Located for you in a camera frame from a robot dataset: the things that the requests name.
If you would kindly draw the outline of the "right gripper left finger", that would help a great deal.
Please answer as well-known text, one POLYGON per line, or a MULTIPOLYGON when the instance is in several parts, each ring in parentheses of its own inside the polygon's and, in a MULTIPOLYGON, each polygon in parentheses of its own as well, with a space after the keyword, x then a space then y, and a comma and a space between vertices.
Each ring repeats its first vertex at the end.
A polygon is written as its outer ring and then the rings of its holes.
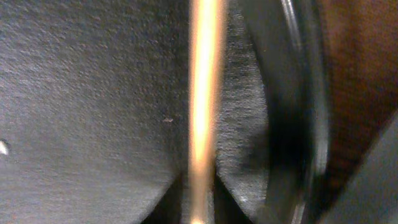
POLYGON ((139 224, 180 224, 184 214, 187 171, 179 173, 139 224))

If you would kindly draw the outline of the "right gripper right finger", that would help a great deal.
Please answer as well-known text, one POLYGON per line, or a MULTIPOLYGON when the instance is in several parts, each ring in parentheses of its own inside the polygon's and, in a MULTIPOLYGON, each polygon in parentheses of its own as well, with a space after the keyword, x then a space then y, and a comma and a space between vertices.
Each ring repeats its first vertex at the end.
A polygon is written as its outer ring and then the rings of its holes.
POLYGON ((217 175, 214 179, 213 202, 216 224, 252 224, 217 175))

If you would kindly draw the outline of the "wooden chopstick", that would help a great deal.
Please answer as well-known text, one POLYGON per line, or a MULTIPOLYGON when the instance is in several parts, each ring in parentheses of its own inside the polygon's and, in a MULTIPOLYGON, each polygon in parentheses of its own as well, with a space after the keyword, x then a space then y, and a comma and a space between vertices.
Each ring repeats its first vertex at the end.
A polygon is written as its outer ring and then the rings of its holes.
POLYGON ((228 3, 192 0, 189 33, 190 223, 207 220, 207 195, 214 179, 216 123, 228 3))

